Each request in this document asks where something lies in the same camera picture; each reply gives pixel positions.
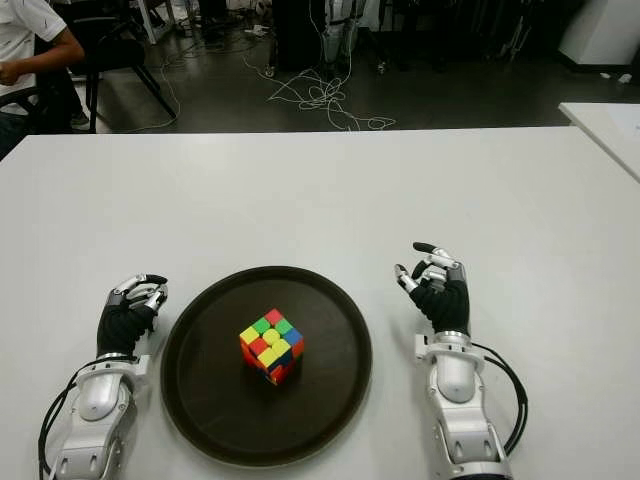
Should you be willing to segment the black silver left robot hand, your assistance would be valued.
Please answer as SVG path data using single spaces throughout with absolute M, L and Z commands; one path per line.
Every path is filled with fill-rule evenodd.
M 155 274 L 137 274 L 107 295 L 96 334 L 96 357 L 131 357 L 136 343 L 154 331 L 154 322 L 168 298 L 168 280 Z

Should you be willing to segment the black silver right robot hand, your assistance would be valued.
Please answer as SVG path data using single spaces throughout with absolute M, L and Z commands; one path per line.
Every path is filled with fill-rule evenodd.
M 425 257 L 411 273 L 396 264 L 397 284 L 431 322 L 435 333 L 453 331 L 469 336 L 470 301 L 463 263 L 429 243 L 414 242 L 413 248 Z

